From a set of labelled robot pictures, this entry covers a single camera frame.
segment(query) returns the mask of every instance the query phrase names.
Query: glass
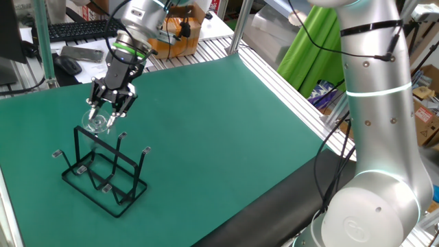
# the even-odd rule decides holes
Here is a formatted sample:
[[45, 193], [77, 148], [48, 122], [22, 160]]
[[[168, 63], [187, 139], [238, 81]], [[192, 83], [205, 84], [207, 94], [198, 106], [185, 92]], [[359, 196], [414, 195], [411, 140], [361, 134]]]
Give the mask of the glass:
[[[110, 114], [101, 109], [98, 115], [96, 115], [96, 117], [90, 121], [88, 120], [90, 111], [91, 110], [88, 110], [82, 117], [82, 127], [91, 134], [94, 134], [97, 138], [106, 142], [108, 145], [114, 147], [113, 143], [117, 140], [117, 133], [114, 126], [112, 126], [111, 128], [107, 127], [108, 120], [110, 119]], [[96, 153], [102, 153], [104, 152], [104, 150], [106, 150], [101, 145], [95, 143], [91, 139], [87, 138], [86, 140], [86, 142], [90, 146], [91, 151], [94, 151]]]

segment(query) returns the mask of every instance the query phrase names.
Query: green sheet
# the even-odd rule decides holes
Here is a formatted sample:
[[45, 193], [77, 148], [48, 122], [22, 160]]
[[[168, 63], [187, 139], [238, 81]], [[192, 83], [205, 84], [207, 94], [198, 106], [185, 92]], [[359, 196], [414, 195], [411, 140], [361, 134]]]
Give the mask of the green sheet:
[[321, 140], [238, 55], [142, 75], [117, 132], [148, 190], [116, 219], [61, 179], [90, 85], [0, 101], [0, 164], [27, 247], [190, 246], [311, 159]]
[[[334, 9], [314, 6], [304, 24], [318, 45], [337, 51], [341, 49], [340, 26]], [[277, 71], [305, 98], [311, 95], [318, 80], [335, 85], [344, 78], [342, 56], [314, 46], [303, 28]]]

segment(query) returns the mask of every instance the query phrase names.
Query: green fabric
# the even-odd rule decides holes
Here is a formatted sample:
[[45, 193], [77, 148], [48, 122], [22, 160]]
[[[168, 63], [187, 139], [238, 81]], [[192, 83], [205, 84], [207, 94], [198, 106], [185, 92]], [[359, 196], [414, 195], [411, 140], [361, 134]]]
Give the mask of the green fabric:
[[321, 140], [240, 60], [142, 75], [116, 131], [148, 190], [121, 218], [61, 179], [90, 85], [0, 101], [0, 164], [27, 247], [190, 246], [316, 154]]
[[[340, 26], [334, 10], [314, 6], [305, 27], [319, 46], [341, 49]], [[314, 46], [303, 28], [288, 49], [278, 73], [306, 98], [318, 80], [335, 84], [344, 78], [341, 55]]]

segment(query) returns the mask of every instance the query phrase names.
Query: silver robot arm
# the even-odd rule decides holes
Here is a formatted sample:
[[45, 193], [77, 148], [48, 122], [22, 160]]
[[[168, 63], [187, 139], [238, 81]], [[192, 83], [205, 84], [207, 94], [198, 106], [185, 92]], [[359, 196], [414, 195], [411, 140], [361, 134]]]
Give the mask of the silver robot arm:
[[133, 79], [139, 77], [145, 60], [155, 51], [148, 39], [156, 38], [173, 45], [178, 39], [175, 34], [163, 30], [171, 4], [188, 5], [192, 0], [125, 0], [125, 12], [121, 22], [126, 31], [119, 31], [111, 45], [106, 62], [108, 72], [105, 78], [92, 78], [91, 94], [87, 103], [91, 106], [89, 120], [96, 117], [105, 102], [112, 104], [112, 113], [107, 126], [111, 127], [116, 118], [125, 117], [137, 98]]
[[[394, 0], [309, 2], [335, 8], [340, 29], [349, 31], [342, 31], [342, 51], [350, 54], [386, 54], [399, 30], [385, 26], [400, 18]], [[356, 176], [294, 246], [397, 247], [433, 195], [416, 145], [405, 38], [399, 38], [390, 61], [343, 55], [343, 65], [357, 147]]]

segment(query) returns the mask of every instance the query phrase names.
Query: metal rack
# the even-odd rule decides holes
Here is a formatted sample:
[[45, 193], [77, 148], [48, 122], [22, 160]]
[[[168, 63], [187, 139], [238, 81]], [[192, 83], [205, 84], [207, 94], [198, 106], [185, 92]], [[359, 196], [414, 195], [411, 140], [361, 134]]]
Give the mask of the metal rack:
[[[103, 210], [107, 211], [107, 213], [111, 214], [113, 217], [121, 217], [123, 213], [125, 213], [126, 210], [130, 208], [147, 189], [147, 184], [140, 179], [140, 173], [142, 171], [145, 155], [151, 150], [151, 148], [147, 147], [142, 151], [139, 164], [137, 164], [132, 159], [128, 158], [119, 151], [121, 147], [121, 141], [126, 136], [125, 132], [119, 135], [119, 138], [117, 139], [117, 147], [116, 149], [114, 149], [101, 139], [97, 138], [96, 136], [79, 126], [76, 126], [73, 130], [75, 137], [76, 163], [71, 165], [66, 154], [62, 150], [57, 150], [52, 154], [54, 158], [58, 158], [62, 155], [67, 163], [67, 166], [69, 167], [62, 173], [62, 179], [70, 184], [77, 191], [79, 191], [81, 194], [97, 204], [99, 207], [101, 207]], [[92, 149], [88, 154], [81, 158], [79, 132], [83, 134], [86, 138], [90, 139], [93, 143], [103, 147], [105, 150], [108, 150], [109, 152], [114, 154], [114, 158], [111, 159], [102, 153], [97, 153], [95, 149]], [[110, 165], [111, 167], [111, 173], [106, 178], [102, 177], [102, 175], [99, 175], [97, 172], [94, 171], [94, 163], [96, 163], [95, 161], [97, 160], [97, 158], [100, 158], [105, 164]], [[118, 164], [119, 158], [125, 161], [129, 166], [131, 166], [134, 172], [129, 172], [127, 169], [120, 166]], [[118, 174], [122, 173], [123, 175], [128, 176], [130, 177], [130, 179], [132, 179], [132, 187], [130, 190], [124, 191], [123, 189], [116, 186], [115, 183], [113, 183], [113, 178], [116, 176], [117, 172], [119, 172]], [[87, 174], [88, 176], [86, 177], [89, 178], [89, 181], [87, 179], [85, 179], [85, 181], [75, 179], [75, 177], [79, 177], [82, 174]], [[90, 192], [89, 190], [84, 189], [85, 187], [90, 187], [91, 189], [91, 185], [93, 186], [95, 191], [91, 190], [92, 192]], [[119, 205], [119, 207], [115, 209], [114, 207], [106, 203], [106, 200], [103, 201], [98, 191], [102, 191], [102, 193], [109, 193], [111, 191], [111, 194], [115, 199], [115, 202], [113, 202], [113, 204], [116, 203], [117, 205]]]

